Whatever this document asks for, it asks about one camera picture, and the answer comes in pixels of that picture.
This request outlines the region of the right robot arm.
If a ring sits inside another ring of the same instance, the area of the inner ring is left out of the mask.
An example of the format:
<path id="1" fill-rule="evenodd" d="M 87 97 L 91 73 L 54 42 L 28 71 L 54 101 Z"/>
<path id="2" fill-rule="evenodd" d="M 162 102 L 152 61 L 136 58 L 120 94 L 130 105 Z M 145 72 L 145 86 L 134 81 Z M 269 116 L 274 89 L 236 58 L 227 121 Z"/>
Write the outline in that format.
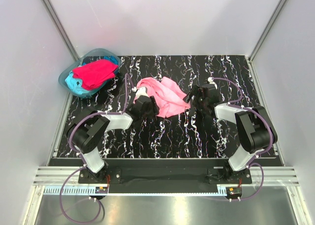
<path id="1" fill-rule="evenodd" d="M 202 87 L 194 85 L 183 101 L 190 103 L 204 116 L 236 125 L 240 146 L 222 168 L 208 172 L 210 182 L 240 182 L 248 169 L 254 165 L 253 161 L 268 152 L 278 140 L 263 106 L 249 108 L 223 101 L 214 82 Z"/>

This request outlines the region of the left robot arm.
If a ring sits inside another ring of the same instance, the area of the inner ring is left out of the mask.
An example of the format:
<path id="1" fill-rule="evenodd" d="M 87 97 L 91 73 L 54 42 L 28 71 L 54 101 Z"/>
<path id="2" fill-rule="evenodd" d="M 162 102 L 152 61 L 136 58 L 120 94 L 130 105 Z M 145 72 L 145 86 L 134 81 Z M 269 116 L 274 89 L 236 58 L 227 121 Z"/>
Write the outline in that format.
<path id="1" fill-rule="evenodd" d="M 66 133 L 69 145 L 83 161 L 83 179 L 97 184 L 109 179 L 108 164 L 102 159 L 97 146 L 105 132 L 134 128 L 143 119 L 158 114 L 155 98 L 145 95 L 139 96 L 123 113 L 105 113 L 92 107 L 85 108 Z"/>

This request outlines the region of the pink t shirt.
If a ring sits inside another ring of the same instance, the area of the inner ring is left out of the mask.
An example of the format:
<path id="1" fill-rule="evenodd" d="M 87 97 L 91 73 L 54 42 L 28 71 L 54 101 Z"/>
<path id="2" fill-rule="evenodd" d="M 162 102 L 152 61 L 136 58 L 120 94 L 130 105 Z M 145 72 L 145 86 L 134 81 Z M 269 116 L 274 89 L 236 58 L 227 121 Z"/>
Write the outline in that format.
<path id="1" fill-rule="evenodd" d="M 152 77 L 141 79 L 137 85 L 137 89 L 145 87 L 149 97 L 155 98 L 159 108 L 158 117 L 169 118 L 185 112 L 190 109 L 190 104 L 183 99 L 185 94 L 178 84 L 168 77 L 163 77 L 158 81 Z"/>

